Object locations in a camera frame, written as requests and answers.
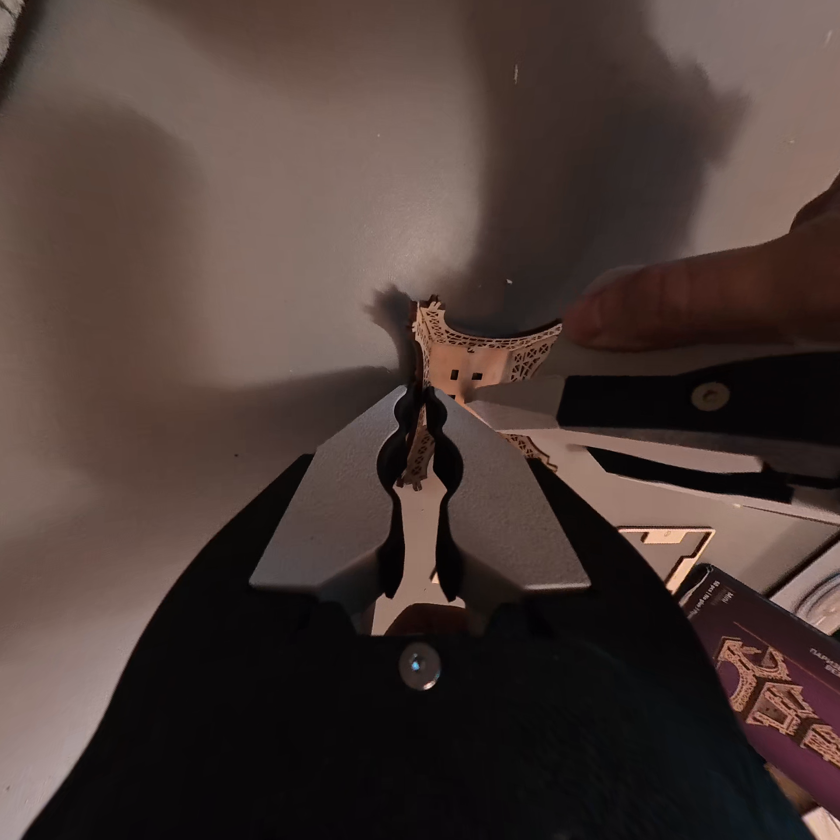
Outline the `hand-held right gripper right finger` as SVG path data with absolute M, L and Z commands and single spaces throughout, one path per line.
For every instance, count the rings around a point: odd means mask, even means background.
M 435 568 L 449 601 L 488 616 L 525 597 L 582 592 L 589 576 L 524 455 L 428 387 L 427 428 L 440 503 Z

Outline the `grey desk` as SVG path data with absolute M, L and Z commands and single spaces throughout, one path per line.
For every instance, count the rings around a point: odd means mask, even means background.
M 783 235 L 838 171 L 838 2 L 28 2 L 2 99 L 2 838 L 177 576 L 400 384 Z

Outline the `wooden lattice tower base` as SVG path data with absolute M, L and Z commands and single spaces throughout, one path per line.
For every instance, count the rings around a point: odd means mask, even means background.
M 554 320 L 509 338 L 468 334 L 447 324 L 445 305 L 437 296 L 413 301 L 412 316 L 416 372 L 418 376 L 422 372 L 423 388 L 440 389 L 462 406 L 482 387 L 530 379 L 548 357 L 562 330 L 561 321 Z M 558 467 L 530 437 L 502 436 L 524 456 L 541 461 L 557 473 Z M 406 467 L 396 485 L 421 490 L 433 455 L 434 440 L 427 430 L 426 413 L 422 409 Z

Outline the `empty wooden frame sheet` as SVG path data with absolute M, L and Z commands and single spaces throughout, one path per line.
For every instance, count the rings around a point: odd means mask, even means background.
M 618 531 L 660 574 L 672 595 L 677 593 L 716 535 L 716 530 L 708 527 L 625 526 Z

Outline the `purple puzzle box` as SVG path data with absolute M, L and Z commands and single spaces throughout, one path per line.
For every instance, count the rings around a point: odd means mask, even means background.
M 752 746 L 838 812 L 838 642 L 717 567 L 676 593 Z

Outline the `white rounded device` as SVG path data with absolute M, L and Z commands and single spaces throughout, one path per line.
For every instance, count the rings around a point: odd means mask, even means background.
M 838 634 L 838 546 L 792 577 L 770 600 L 822 633 L 829 636 Z

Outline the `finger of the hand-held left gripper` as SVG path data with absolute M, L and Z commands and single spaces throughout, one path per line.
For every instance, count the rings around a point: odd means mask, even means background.
M 475 390 L 469 410 L 498 432 L 555 430 L 565 383 L 549 375 L 487 385 Z
M 751 506 L 837 506 L 838 449 L 805 446 L 736 454 L 697 446 L 563 430 L 503 427 L 585 449 L 612 476 Z

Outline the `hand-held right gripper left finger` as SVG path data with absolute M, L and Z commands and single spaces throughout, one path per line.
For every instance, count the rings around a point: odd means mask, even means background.
M 321 444 L 249 583 L 339 603 L 371 634 L 375 603 L 393 597 L 405 558 L 394 491 L 417 424 L 417 386 L 400 385 Z

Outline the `person's right hand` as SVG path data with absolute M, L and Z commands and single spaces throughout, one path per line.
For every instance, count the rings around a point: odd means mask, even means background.
M 385 636 L 468 634 L 467 610 L 455 605 L 415 603 L 403 609 Z

